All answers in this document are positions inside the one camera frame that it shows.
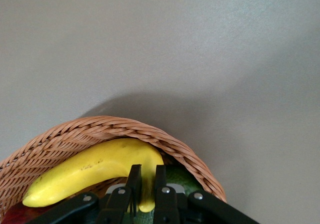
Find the gray table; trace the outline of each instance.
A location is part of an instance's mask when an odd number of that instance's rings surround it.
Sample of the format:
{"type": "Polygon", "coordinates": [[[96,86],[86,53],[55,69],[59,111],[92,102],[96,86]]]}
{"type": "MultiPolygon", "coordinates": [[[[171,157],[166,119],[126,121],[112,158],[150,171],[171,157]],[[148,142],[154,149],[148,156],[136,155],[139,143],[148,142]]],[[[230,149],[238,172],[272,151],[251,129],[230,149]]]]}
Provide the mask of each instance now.
{"type": "Polygon", "coordinates": [[[188,144],[264,224],[320,220],[320,0],[0,0],[0,157],[80,116],[188,144]]]}

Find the basket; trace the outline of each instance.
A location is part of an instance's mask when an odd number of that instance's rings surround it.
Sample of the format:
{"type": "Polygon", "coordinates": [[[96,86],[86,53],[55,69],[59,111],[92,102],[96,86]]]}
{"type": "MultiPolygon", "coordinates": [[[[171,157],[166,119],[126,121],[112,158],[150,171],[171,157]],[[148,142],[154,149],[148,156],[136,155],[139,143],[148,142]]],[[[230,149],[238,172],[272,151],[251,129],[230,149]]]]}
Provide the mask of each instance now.
{"type": "MultiPolygon", "coordinates": [[[[159,128],[136,120],[94,116],[57,125],[0,162],[0,223],[6,211],[22,200],[30,184],[40,174],[92,145],[124,137],[137,138],[155,146],[160,150],[166,165],[184,165],[204,190],[226,201],[220,183],[206,164],[183,142],[159,128]]],[[[100,195],[109,186],[124,181],[125,178],[110,179],[86,191],[100,195]]]]}

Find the red fruit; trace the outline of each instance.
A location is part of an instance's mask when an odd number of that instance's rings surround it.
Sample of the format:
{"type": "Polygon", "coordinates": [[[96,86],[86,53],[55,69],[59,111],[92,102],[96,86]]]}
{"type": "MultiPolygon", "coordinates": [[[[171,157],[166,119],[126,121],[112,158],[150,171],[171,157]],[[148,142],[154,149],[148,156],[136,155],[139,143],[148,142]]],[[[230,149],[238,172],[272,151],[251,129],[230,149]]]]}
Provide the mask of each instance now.
{"type": "Polygon", "coordinates": [[[12,206],[3,217],[2,224],[25,224],[54,207],[56,204],[43,208],[29,208],[19,202],[12,206]]]}

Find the silver screw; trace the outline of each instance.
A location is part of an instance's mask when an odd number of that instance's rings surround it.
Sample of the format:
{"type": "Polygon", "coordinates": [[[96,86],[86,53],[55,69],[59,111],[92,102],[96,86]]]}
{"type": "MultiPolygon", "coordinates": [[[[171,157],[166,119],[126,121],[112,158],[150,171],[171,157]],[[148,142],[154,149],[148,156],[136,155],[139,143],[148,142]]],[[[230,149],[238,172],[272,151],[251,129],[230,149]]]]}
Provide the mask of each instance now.
{"type": "Polygon", "coordinates": [[[197,199],[197,200],[202,200],[202,198],[204,198],[204,197],[202,196],[201,193],[195,193],[194,194],[194,198],[197,199]]]}
{"type": "Polygon", "coordinates": [[[161,190],[163,193],[169,193],[170,192],[170,188],[164,187],[161,190]]]}
{"type": "Polygon", "coordinates": [[[85,197],[83,198],[83,201],[84,201],[84,202],[88,202],[88,201],[90,201],[91,199],[92,199],[91,196],[85,196],[85,197]]]}
{"type": "Polygon", "coordinates": [[[120,190],[118,191],[118,194],[125,194],[125,193],[126,193],[125,189],[120,189],[120,190]]]}

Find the yellow banana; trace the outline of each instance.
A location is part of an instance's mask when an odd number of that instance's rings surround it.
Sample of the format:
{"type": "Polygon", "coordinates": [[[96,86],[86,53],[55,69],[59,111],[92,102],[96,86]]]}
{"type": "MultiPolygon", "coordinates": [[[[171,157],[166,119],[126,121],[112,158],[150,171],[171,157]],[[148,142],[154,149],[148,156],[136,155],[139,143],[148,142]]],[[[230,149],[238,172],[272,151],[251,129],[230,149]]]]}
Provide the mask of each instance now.
{"type": "Polygon", "coordinates": [[[149,143],[121,138],[90,147],[39,176],[29,187],[22,203],[45,207],[93,184],[116,177],[128,177],[131,166],[141,164],[142,190],[139,209],[155,207],[154,180],[160,153],[149,143]]]}

